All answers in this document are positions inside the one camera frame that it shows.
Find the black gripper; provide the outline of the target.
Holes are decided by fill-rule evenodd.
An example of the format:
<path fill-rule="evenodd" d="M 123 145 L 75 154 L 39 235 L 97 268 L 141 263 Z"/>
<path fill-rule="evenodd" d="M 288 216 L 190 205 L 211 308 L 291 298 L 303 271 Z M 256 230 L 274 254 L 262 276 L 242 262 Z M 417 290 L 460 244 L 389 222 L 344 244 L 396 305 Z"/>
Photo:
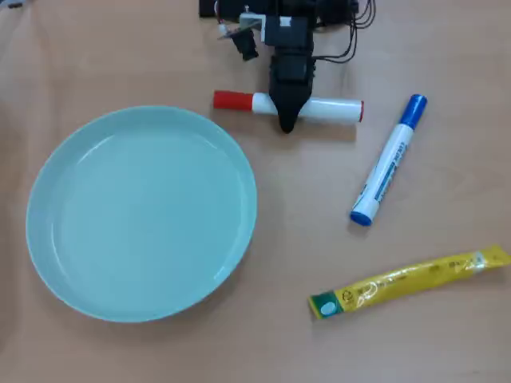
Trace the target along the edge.
<path fill-rule="evenodd" d="M 279 126 L 288 134 L 312 93 L 315 64 L 311 20 L 303 16 L 267 15 L 264 34 L 264 43 L 274 49 L 269 96 L 277 110 Z"/>

